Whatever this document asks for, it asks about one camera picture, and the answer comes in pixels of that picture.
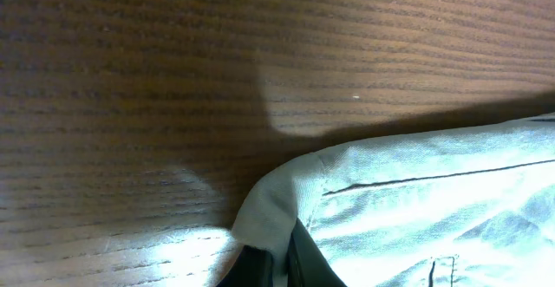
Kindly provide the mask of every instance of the cloth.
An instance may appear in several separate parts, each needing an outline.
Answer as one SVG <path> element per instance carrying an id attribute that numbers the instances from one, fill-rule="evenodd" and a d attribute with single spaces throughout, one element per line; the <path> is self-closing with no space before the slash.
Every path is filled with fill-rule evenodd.
<path id="1" fill-rule="evenodd" d="M 348 286 L 552 284 L 555 114 L 353 141 L 267 174 L 232 234 L 272 254 L 277 287 L 297 217 Z"/>

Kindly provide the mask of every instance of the white fabric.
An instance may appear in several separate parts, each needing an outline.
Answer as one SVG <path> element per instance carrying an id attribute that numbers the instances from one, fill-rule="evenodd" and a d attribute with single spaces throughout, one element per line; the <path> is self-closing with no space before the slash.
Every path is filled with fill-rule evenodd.
<path id="1" fill-rule="evenodd" d="M 555 284 L 555 114 L 359 140 L 262 178 L 232 229 L 270 251 L 296 218 L 348 286 Z"/>

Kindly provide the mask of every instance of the folded cloth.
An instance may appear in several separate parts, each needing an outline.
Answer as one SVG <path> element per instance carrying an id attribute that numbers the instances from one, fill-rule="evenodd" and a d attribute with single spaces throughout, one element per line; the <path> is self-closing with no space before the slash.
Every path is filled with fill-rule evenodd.
<path id="1" fill-rule="evenodd" d="M 269 251 L 277 287 L 295 222 L 348 286 L 555 281 L 555 114 L 358 140 L 264 176 L 232 234 Z"/>

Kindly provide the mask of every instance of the wood grain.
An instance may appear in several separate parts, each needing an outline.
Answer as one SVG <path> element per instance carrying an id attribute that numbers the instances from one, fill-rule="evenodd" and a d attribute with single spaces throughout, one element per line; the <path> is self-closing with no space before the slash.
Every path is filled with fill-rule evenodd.
<path id="1" fill-rule="evenodd" d="M 275 166 L 555 111 L 555 0 L 0 0 L 0 285 L 214 285 Z"/>

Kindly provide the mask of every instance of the fabric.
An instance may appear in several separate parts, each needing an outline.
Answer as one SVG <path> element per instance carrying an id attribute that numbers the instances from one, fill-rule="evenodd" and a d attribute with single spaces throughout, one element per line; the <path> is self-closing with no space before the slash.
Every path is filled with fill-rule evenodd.
<path id="1" fill-rule="evenodd" d="M 274 284 L 299 217 L 348 286 L 555 281 L 555 114 L 359 140 L 296 158 L 251 190 L 232 229 Z"/>

